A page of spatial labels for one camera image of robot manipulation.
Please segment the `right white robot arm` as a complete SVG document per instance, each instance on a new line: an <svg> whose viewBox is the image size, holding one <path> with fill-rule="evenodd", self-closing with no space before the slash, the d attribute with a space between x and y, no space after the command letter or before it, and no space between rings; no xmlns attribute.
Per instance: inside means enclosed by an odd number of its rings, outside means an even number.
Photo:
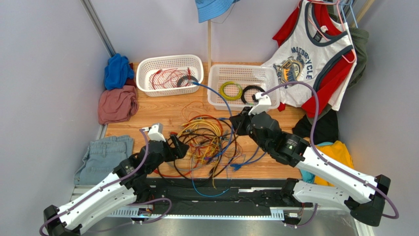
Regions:
<svg viewBox="0 0 419 236"><path fill-rule="evenodd" d="M393 209L391 219L399 218L398 209L388 197L388 177L356 171L319 151L314 138L306 141L282 131L279 122L267 113L271 106L269 92L259 92L254 98L256 105L229 118L237 135L250 137L275 161L308 171L329 183L323 186L289 178L281 189L283 199L338 208L373 227L379 226L385 217L385 205Z"/></svg>

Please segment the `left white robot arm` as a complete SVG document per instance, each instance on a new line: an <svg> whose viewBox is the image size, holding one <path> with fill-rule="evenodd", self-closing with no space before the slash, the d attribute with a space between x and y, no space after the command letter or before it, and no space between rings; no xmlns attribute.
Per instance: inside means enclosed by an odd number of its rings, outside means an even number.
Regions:
<svg viewBox="0 0 419 236"><path fill-rule="evenodd" d="M147 176L162 163L173 162L186 156L189 145L176 135L170 139L146 138L140 152L121 161L99 184L77 199L62 206L44 209L44 223L39 229L42 236L80 236L94 224L125 206L152 205L171 200L151 198Z"/></svg>

